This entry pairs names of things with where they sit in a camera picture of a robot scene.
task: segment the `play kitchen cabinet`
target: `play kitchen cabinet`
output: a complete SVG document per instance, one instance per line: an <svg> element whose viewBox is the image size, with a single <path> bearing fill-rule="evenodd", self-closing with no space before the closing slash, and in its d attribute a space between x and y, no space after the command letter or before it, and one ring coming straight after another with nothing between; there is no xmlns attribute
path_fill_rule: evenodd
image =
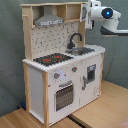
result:
<svg viewBox="0 0 128 128"><path fill-rule="evenodd" d="M81 67L80 107L88 104L100 95L102 54L84 59Z"/></svg>
<svg viewBox="0 0 128 128"><path fill-rule="evenodd" d="M101 94L105 49L85 45L85 4L22 5L26 108L46 128Z"/></svg>

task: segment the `pegboard backsplash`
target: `pegboard backsplash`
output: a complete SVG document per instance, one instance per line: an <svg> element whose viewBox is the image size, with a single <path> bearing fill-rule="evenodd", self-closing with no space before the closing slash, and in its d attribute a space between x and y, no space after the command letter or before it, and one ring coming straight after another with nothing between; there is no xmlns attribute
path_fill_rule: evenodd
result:
<svg viewBox="0 0 128 128"><path fill-rule="evenodd" d="M70 37L78 33L78 29L79 22L33 28L31 33L33 59L66 50ZM73 43L78 46L77 35L73 38Z"/></svg>

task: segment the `wooden table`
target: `wooden table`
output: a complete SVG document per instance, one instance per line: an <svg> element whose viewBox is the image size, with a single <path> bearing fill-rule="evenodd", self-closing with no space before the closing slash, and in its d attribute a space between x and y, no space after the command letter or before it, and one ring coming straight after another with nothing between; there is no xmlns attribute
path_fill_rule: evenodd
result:
<svg viewBox="0 0 128 128"><path fill-rule="evenodd" d="M32 115L19 109L0 118L0 128L44 128ZM81 128L69 118L64 118L50 128Z"/></svg>
<svg viewBox="0 0 128 128"><path fill-rule="evenodd" d="M102 95L71 117L87 128L115 128L128 118L128 89L102 81Z"/></svg>

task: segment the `sink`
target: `sink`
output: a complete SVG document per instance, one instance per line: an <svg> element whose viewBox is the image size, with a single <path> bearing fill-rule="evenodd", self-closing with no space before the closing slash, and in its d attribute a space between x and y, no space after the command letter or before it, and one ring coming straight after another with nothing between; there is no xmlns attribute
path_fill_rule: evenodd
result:
<svg viewBox="0 0 128 128"><path fill-rule="evenodd" d="M72 54L75 56L80 56L80 55L84 55L84 54L94 52L94 51L95 51L94 49L78 47L78 48L68 49L65 51L65 53Z"/></svg>

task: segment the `oven handle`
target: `oven handle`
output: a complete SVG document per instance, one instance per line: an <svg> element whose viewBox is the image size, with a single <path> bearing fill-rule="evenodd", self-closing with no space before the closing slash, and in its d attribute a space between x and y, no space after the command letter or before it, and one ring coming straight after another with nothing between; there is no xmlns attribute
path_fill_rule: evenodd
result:
<svg viewBox="0 0 128 128"><path fill-rule="evenodd" d="M84 80L84 87L82 87L82 90L85 90L87 84L87 79L85 78L85 76L83 76L83 80Z"/></svg>
<svg viewBox="0 0 128 128"><path fill-rule="evenodd" d="M66 87L72 83L72 80L68 81L66 84L61 84L59 87Z"/></svg>

